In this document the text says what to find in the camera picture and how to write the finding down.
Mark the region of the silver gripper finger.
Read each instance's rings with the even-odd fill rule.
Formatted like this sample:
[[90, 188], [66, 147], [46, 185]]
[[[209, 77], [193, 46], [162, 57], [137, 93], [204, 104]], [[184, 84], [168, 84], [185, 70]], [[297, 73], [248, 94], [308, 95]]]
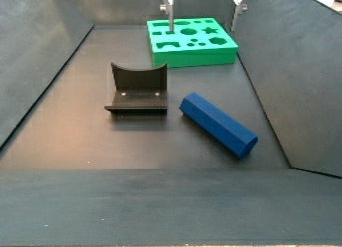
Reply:
[[233, 0], [233, 2], [234, 2], [234, 13], [233, 13], [230, 30], [236, 31], [238, 17], [242, 14], [242, 12], [248, 10], [248, 0]]
[[169, 28], [174, 31], [174, 0], [162, 0], [161, 10], [169, 15]]

